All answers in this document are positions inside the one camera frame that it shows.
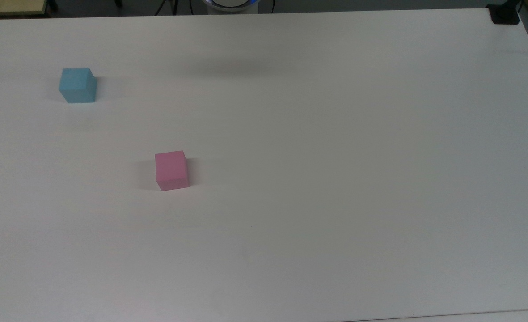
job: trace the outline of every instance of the white table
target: white table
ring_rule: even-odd
[[[97,102],[66,104],[62,68]],[[161,192],[155,153],[193,186]],[[0,322],[528,309],[528,37],[486,9],[0,21]]]

